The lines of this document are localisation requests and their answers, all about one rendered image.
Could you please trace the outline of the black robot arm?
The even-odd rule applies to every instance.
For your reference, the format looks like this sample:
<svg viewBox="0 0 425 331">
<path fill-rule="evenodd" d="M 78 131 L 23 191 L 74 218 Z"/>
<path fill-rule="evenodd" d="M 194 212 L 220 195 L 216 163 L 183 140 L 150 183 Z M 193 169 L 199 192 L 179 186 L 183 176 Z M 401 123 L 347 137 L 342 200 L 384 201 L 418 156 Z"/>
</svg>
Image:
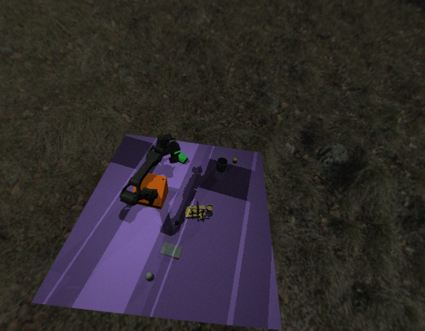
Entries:
<svg viewBox="0 0 425 331">
<path fill-rule="evenodd" d="M 138 203 L 138 201 L 143 199 L 152 203 L 155 199 L 157 199 L 157 189 L 149 189 L 145 187 L 141 190 L 140 186 L 141 182 L 149 173 L 151 168 L 156 166 L 162 160 L 162 157 L 166 156 L 167 142 L 167 136 L 162 134 L 158 135 L 156 146 L 151 146 L 151 148 L 149 148 L 146 154 L 146 160 L 143 165 L 140 167 L 140 169 L 138 169 L 135 175 L 129 179 L 128 184 L 122 188 L 121 193 L 119 195 L 121 202 L 134 206 Z M 176 141 L 171 141 L 170 145 L 168 145 L 167 148 L 169 149 L 169 154 L 173 154 L 181 150 L 179 144 Z M 126 188 L 130 185 L 136 187 L 137 192 L 127 191 Z"/>
</svg>

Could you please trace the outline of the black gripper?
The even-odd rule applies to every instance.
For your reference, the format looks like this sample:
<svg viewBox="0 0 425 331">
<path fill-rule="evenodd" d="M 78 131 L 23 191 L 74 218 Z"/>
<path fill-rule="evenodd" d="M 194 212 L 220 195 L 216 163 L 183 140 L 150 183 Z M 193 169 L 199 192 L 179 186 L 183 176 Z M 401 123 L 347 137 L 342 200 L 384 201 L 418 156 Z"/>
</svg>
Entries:
<svg viewBox="0 0 425 331">
<path fill-rule="evenodd" d="M 172 137 L 172 135 L 171 135 L 171 133 L 168 133 L 168 134 L 164 134 L 165 136 L 167 136 L 168 137 L 168 142 L 167 142 L 167 146 L 168 145 L 170 145 L 170 142 L 169 141 L 171 141 L 171 140 L 175 140 L 176 138 L 173 138 Z M 169 149 L 167 148 L 167 146 L 166 146 L 166 155 L 168 155 L 169 154 Z M 171 157 L 169 157 L 169 161 L 170 161 L 170 163 L 177 163 L 177 162 L 179 162 L 179 154 L 180 154 L 181 152 L 178 152 L 177 154 L 170 154 L 171 155 Z"/>
</svg>

